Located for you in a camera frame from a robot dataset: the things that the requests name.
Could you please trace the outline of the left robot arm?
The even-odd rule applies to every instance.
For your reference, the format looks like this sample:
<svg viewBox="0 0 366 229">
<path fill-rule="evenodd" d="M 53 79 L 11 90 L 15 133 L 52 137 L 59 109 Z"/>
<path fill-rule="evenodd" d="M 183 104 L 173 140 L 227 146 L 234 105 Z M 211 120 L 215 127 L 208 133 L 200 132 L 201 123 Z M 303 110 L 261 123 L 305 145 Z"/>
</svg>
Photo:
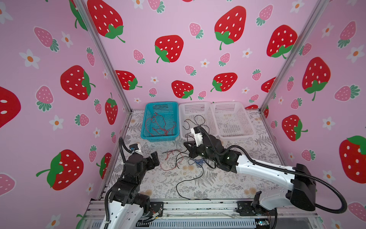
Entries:
<svg viewBox="0 0 366 229">
<path fill-rule="evenodd" d="M 154 221 L 161 212 L 158 210 L 150 215 L 150 197 L 140 193 L 140 185 L 146 172 L 160 165 L 157 152 L 143 157 L 138 144 L 128 148 L 122 137 L 118 143 L 124 167 L 117 182 L 104 198 L 105 217 L 102 229 L 133 229 L 137 223 L 148 224 Z"/>
</svg>

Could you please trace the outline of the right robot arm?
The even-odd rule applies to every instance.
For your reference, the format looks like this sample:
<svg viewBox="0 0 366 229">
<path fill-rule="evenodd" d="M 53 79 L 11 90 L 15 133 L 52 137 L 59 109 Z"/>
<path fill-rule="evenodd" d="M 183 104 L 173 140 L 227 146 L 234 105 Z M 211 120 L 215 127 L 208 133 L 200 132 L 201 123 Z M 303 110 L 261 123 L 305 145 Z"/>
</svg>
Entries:
<svg viewBox="0 0 366 229">
<path fill-rule="evenodd" d="M 208 134 L 200 126 L 192 128 L 191 133 L 194 140 L 184 142 L 191 159 L 200 156 L 212 161 L 216 168 L 223 171 L 251 175 L 279 185 L 273 192 L 257 192 L 251 204 L 254 209 L 273 210 L 294 206 L 305 211 L 321 209 L 333 214 L 342 214 L 348 208 L 343 195 L 331 184 L 311 175 L 305 165 L 289 167 L 255 160 L 241 146 L 231 145 L 224 148 L 219 139 Z M 324 185 L 338 197 L 341 202 L 339 209 L 330 209 L 316 203 L 317 184 Z"/>
</svg>

